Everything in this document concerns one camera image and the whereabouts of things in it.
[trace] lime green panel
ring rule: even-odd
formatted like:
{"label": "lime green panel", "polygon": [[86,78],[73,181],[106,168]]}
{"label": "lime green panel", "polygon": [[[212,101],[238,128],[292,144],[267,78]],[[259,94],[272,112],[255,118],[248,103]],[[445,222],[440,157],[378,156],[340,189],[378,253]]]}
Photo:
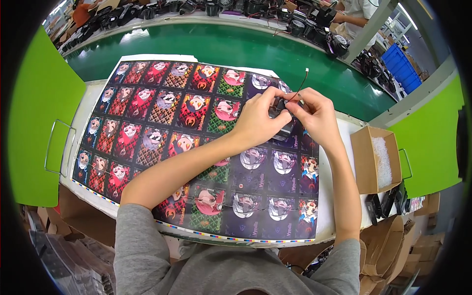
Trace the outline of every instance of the lime green panel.
{"label": "lime green panel", "polygon": [[159,25],[93,42],[66,56],[84,81],[106,79],[121,56],[141,53],[188,54],[200,62],[271,69],[292,90],[303,87],[329,97],[336,110],[370,121],[395,101],[339,60],[290,39],[251,29],[209,24]]}
{"label": "lime green panel", "polygon": [[[71,124],[85,83],[67,65],[40,27],[18,73],[8,118],[8,166],[16,202],[54,207],[59,174],[44,170],[52,124]],[[47,168],[59,171],[68,127],[57,123]]]}
{"label": "lime green panel", "polygon": [[[461,83],[456,76],[446,88],[413,114],[389,130],[395,132],[399,149],[405,149],[411,178],[405,179],[410,198],[423,196],[457,184],[455,134],[457,111],[464,105]],[[409,177],[408,161],[400,152],[403,178]]]}

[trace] person's left hand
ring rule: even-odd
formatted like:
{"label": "person's left hand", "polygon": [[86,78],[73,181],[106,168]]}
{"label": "person's left hand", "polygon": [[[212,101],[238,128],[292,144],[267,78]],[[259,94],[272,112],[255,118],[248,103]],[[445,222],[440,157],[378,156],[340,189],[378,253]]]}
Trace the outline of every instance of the person's left hand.
{"label": "person's left hand", "polygon": [[228,134],[235,138],[241,152],[265,143],[292,120],[288,110],[283,110],[275,119],[269,118],[269,106],[276,96],[283,97],[284,94],[271,86],[246,102],[235,127]]}
{"label": "person's left hand", "polygon": [[344,14],[336,12],[336,15],[334,16],[333,23],[343,23],[345,22],[344,20]]}

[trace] blue plastic crate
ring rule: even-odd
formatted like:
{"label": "blue plastic crate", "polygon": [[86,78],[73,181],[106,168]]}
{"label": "blue plastic crate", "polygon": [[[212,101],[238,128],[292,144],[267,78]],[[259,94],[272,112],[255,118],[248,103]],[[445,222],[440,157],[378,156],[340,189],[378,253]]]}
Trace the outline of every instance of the blue plastic crate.
{"label": "blue plastic crate", "polygon": [[396,43],[382,55],[382,59],[387,69],[402,84],[407,94],[410,94],[421,85],[420,77],[418,77],[410,61]]}

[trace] person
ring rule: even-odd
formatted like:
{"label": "person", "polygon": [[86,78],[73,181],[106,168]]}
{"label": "person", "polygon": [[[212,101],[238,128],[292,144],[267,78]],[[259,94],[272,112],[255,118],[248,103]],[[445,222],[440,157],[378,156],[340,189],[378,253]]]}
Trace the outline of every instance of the person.
{"label": "person", "polygon": [[92,4],[84,4],[84,0],[76,0],[73,5],[74,13],[72,18],[76,22],[77,28],[80,28],[89,20],[90,15],[88,11],[95,8],[99,3],[100,1],[94,0]]}
{"label": "person", "polygon": [[[170,265],[169,248],[151,210],[214,163],[267,142],[291,121],[287,110],[269,118],[276,96],[289,100],[286,108],[323,147],[331,166],[336,239],[328,259],[308,278],[292,272],[271,250],[194,243],[191,255]],[[332,101],[311,88],[294,95],[269,87],[247,101],[232,131],[156,164],[125,187],[116,223],[117,294],[357,295],[361,218]]]}
{"label": "person", "polygon": [[[320,1],[320,5],[329,6],[331,3]],[[344,14],[337,12],[334,17],[333,22],[340,24],[335,28],[335,33],[352,41],[361,32],[377,7],[379,7],[379,0],[340,0],[335,9],[344,11]],[[365,49],[369,50],[374,43],[375,36],[367,43]]]}

